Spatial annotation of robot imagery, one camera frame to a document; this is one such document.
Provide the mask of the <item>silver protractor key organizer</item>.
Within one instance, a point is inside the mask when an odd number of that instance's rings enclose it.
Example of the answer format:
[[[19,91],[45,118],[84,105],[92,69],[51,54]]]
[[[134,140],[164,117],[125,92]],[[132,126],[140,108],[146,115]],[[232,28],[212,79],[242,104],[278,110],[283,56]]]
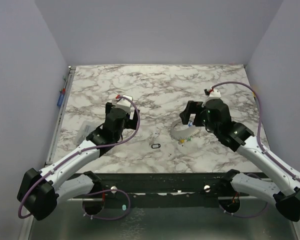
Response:
[[[177,141],[186,140],[192,138],[193,136],[197,135],[201,131],[200,127],[196,127],[192,124],[187,125],[185,129],[181,129],[181,130],[176,129],[176,126],[181,123],[182,123],[181,120],[175,120],[172,122],[170,126],[170,136],[172,139],[175,139]]]

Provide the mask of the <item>black key tag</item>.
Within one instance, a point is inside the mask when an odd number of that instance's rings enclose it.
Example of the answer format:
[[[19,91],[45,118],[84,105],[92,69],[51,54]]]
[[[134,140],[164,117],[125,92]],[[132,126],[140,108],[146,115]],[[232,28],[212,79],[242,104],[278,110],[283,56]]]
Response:
[[[155,143],[151,145],[152,149],[159,149],[161,147],[161,145],[159,143]]]

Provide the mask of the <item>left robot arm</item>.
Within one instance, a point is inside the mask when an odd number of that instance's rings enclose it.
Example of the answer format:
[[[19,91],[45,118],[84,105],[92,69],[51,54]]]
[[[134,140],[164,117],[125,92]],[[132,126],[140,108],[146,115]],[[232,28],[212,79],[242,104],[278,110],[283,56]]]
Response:
[[[116,104],[108,102],[104,123],[89,133],[75,150],[47,167],[31,168],[24,173],[17,193],[20,202],[18,217],[33,216],[40,221],[63,201],[80,195],[96,197],[101,186],[94,173],[84,173],[76,179],[70,177],[113,147],[126,143],[121,139],[123,131],[132,129],[137,132],[140,121],[140,111],[128,97],[120,96]]]

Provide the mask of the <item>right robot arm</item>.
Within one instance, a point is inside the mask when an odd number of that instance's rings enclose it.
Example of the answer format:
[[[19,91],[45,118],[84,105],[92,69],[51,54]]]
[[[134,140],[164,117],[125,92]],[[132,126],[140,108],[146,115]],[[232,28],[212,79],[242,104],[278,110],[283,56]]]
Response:
[[[234,192],[259,198],[276,207],[286,219],[300,220],[300,172],[258,143],[257,137],[244,124],[231,119],[229,107],[221,99],[207,102],[190,100],[180,113],[181,121],[188,124],[194,114],[193,125],[205,127],[218,141],[257,166],[271,182],[230,170],[220,182],[219,189],[230,196]]]

